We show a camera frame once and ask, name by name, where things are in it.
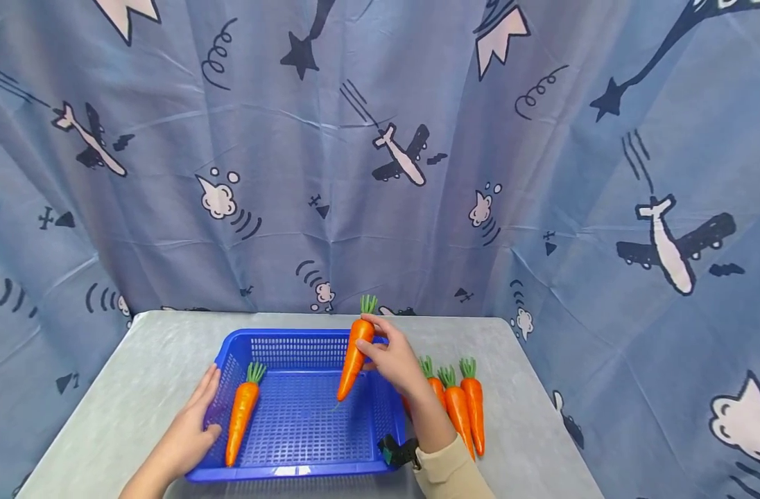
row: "green carrot leaves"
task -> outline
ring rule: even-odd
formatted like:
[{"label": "green carrot leaves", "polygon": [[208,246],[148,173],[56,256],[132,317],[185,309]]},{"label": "green carrot leaves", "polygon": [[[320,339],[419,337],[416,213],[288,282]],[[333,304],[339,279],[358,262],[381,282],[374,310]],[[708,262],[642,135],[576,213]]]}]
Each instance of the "green carrot leaves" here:
[{"label": "green carrot leaves", "polygon": [[378,297],[374,295],[361,296],[361,313],[374,314],[374,308],[378,306]]},{"label": "green carrot leaves", "polygon": [[425,378],[434,378],[433,359],[431,359],[429,356],[419,357],[419,366],[422,367],[422,372],[425,374]]},{"label": "green carrot leaves", "polygon": [[260,362],[250,362],[247,366],[247,383],[255,383],[256,385],[261,382],[266,374],[266,366]]},{"label": "green carrot leaves", "polygon": [[476,378],[478,373],[478,361],[474,357],[462,358],[458,363],[460,366],[460,373],[464,378]]},{"label": "green carrot leaves", "polygon": [[444,383],[444,388],[457,387],[455,383],[455,368],[449,366],[449,369],[441,367],[438,369],[438,378],[441,378],[441,383]]}]

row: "gray tablecloth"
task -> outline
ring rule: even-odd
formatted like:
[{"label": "gray tablecloth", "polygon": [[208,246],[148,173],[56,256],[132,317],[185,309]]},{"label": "gray tablecloth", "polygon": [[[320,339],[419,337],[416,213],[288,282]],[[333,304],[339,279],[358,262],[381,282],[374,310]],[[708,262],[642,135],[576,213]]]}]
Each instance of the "gray tablecloth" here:
[{"label": "gray tablecloth", "polygon": [[[113,499],[189,398],[229,332],[348,328],[353,315],[150,311],[133,327],[44,454],[18,499]],[[474,356],[485,393],[480,469],[500,499],[601,499],[594,479],[501,319],[391,317],[439,364]],[[180,480],[166,498],[421,498],[410,469],[383,476],[231,484]]]}]

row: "sleeve cuff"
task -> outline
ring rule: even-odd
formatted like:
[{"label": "sleeve cuff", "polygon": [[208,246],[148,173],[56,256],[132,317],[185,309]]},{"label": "sleeve cuff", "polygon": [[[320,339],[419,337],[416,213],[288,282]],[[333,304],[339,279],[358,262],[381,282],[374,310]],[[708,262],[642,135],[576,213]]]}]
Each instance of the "sleeve cuff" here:
[{"label": "sleeve cuff", "polygon": [[437,484],[446,482],[456,469],[469,461],[469,452],[458,435],[451,444],[438,452],[428,454],[417,448],[416,457],[422,469],[415,473],[423,473],[429,483]]}]

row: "orange carrot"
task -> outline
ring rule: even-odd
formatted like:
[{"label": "orange carrot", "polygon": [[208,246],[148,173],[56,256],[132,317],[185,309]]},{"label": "orange carrot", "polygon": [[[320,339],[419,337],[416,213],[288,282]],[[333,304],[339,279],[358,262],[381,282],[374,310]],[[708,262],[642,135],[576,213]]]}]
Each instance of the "orange carrot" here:
[{"label": "orange carrot", "polygon": [[485,453],[485,422],[482,411],[482,384],[476,378],[476,372],[478,372],[478,363],[474,358],[460,359],[460,373],[463,374],[460,388],[463,388],[466,393],[474,447],[478,451],[478,456],[481,456]]},{"label": "orange carrot", "polygon": [[239,455],[241,441],[244,432],[250,425],[250,417],[258,403],[258,384],[266,373],[266,366],[258,362],[250,362],[247,367],[247,381],[240,384],[235,390],[233,410],[231,411],[230,431],[227,434],[227,448],[225,450],[225,465],[232,468],[235,458]]},{"label": "orange carrot", "polygon": [[402,407],[405,408],[405,414],[407,414],[408,419],[411,421],[413,418],[411,417],[411,405],[408,404],[408,399],[405,398],[405,395],[400,395],[402,397]]},{"label": "orange carrot", "polygon": [[[363,295],[361,297],[361,313],[371,314],[378,304],[376,296]],[[355,384],[355,378],[363,369],[365,356],[358,350],[358,340],[364,340],[371,343],[374,340],[374,324],[363,319],[352,322],[352,328],[349,330],[349,342],[347,343],[347,355],[344,356],[344,367],[341,371],[341,383],[338,384],[338,393],[336,399],[344,401]]]},{"label": "orange carrot", "polygon": [[474,446],[472,445],[472,425],[469,420],[469,408],[466,405],[466,394],[463,388],[455,384],[455,368],[449,366],[449,369],[442,367],[438,370],[438,376],[447,387],[445,397],[447,397],[447,414],[452,420],[452,425],[458,431],[460,438],[463,438],[469,455],[474,461]]},{"label": "orange carrot", "polygon": [[447,399],[444,397],[444,385],[441,383],[441,380],[433,374],[432,359],[429,356],[419,357],[419,366],[422,366],[422,372],[424,372],[427,382],[431,384],[435,396],[438,397],[438,401],[441,403],[442,408],[447,410]]}]

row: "blue curtain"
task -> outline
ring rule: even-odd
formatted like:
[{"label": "blue curtain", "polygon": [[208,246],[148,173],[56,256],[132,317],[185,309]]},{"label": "blue curtain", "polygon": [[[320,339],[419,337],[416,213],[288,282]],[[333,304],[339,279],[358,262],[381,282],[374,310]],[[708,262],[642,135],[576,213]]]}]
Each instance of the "blue curtain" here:
[{"label": "blue curtain", "polygon": [[132,314],[363,293],[510,322],[606,497],[760,499],[760,0],[0,0],[0,498]]}]

